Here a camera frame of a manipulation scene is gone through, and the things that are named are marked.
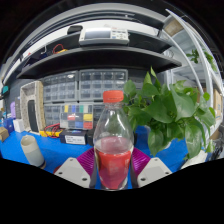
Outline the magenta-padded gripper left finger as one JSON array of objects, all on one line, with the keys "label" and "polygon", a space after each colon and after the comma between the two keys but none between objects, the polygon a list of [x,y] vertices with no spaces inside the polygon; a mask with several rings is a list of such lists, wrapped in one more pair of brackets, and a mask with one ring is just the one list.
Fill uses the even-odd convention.
[{"label": "magenta-padded gripper left finger", "polygon": [[77,158],[69,157],[54,174],[81,187],[94,188],[97,180],[94,149],[90,148]]}]

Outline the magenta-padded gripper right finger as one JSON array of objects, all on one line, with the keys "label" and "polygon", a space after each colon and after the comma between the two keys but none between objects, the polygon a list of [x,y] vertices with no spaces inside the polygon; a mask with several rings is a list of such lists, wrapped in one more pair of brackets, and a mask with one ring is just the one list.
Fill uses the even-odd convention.
[{"label": "magenta-padded gripper right finger", "polygon": [[171,174],[171,170],[158,158],[150,158],[137,148],[133,149],[130,177],[133,188],[140,188]]}]

